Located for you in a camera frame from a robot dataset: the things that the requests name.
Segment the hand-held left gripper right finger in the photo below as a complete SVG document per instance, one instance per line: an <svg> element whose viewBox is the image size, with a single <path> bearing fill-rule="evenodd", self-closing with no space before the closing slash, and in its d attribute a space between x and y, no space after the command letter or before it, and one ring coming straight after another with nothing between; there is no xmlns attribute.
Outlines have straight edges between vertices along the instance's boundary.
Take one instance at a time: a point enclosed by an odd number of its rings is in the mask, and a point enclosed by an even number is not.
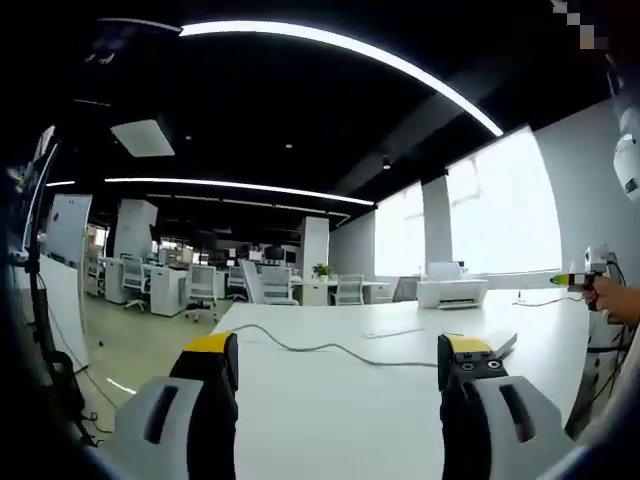
<svg viewBox="0 0 640 480"><path fill-rule="evenodd" d="M576 479L585 453L554 403L483 340L437 340L444 479Z"/></svg>

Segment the person's right hand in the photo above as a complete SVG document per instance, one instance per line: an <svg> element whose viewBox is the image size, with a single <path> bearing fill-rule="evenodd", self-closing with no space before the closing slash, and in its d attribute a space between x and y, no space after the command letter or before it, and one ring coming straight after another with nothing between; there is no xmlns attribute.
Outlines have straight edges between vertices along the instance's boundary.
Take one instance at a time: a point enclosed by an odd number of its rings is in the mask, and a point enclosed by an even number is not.
<svg viewBox="0 0 640 480"><path fill-rule="evenodd" d="M595 311L606 311L618 322L623 321L625 287L605 276L596 276L585 293L587 304Z"/></svg>

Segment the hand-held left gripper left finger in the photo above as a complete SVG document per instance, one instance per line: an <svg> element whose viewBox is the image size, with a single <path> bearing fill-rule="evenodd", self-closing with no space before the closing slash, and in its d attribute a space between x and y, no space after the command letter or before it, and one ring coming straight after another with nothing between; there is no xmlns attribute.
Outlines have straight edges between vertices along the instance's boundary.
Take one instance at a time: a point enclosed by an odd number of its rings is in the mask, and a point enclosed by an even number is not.
<svg viewBox="0 0 640 480"><path fill-rule="evenodd" d="M237 336L188 344L167 376L116 410L96 457L110 479L234 479L239 384Z"/></svg>

